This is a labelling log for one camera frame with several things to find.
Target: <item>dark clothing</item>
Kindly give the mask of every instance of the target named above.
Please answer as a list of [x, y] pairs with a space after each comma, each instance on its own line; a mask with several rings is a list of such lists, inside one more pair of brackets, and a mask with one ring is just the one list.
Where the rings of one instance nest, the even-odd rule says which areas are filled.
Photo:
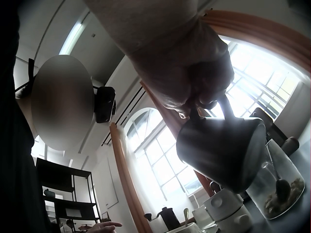
[[18, 49], [18, 4], [3, 7], [0, 62], [0, 186], [2, 222], [16, 232], [50, 232], [42, 186], [31, 156], [30, 127], [15, 100], [13, 68]]

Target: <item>white jar lid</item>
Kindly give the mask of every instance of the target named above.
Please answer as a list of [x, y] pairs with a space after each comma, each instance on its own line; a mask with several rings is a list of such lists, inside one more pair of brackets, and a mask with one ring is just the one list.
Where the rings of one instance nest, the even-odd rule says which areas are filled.
[[243, 198], [227, 189], [222, 189], [204, 202], [207, 212], [214, 221], [232, 215], [243, 205]]

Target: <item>black shelving unit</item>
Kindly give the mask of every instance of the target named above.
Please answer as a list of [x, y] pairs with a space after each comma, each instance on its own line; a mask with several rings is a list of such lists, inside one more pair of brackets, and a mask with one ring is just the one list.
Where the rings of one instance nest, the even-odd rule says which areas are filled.
[[[91, 199], [89, 177], [91, 178], [92, 189], [94, 188], [93, 177], [91, 172], [66, 167], [40, 158], [37, 158], [36, 168], [42, 186], [64, 192], [69, 192], [72, 195], [72, 201], [43, 196], [44, 200], [54, 202], [55, 218], [58, 224], [60, 218], [71, 220], [92, 220], [92, 221], [94, 220], [95, 223], [97, 223], [97, 221], [100, 220], [100, 214], [96, 202], [95, 192], [93, 192], [95, 203], [92, 203]], [[86, 178], [90, 196], [89, 203], [77, 201], [75, 189], [75, 176]], [[99, 217], [95, 217], [93, 210], [94, 205], [96, 205]], [[68, 216], [66, 209], [79, 210], [81, 217]]]

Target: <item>picture frame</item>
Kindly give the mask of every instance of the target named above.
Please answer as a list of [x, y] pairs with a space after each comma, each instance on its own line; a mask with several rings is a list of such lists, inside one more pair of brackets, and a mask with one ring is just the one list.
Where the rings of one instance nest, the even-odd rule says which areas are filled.
[[107, 222], [107, 221], [111, 221], [111, 219], [109, 218], [108, 211], [101, 214], [101, 222]]

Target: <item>hand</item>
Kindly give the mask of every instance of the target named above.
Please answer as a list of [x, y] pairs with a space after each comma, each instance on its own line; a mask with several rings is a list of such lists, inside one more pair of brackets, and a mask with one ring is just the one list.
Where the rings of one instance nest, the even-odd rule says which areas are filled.
[[159, 101], [186, 118], [195, 106], [213, 108], [233, 81], [234, 71], [227, 44], [206, 23], [196, 20], [190, 32], [174, 38], [174, 43], [172, 34], [175, 37], [176, 32], [129, 58]]
[[87, 232], [90, 232], [90, 233], [115, 233], [116, 226], [122, 226], [122, 224], [118, 223], [118, 222], [101, 222], [101, 223], [95, 224]]

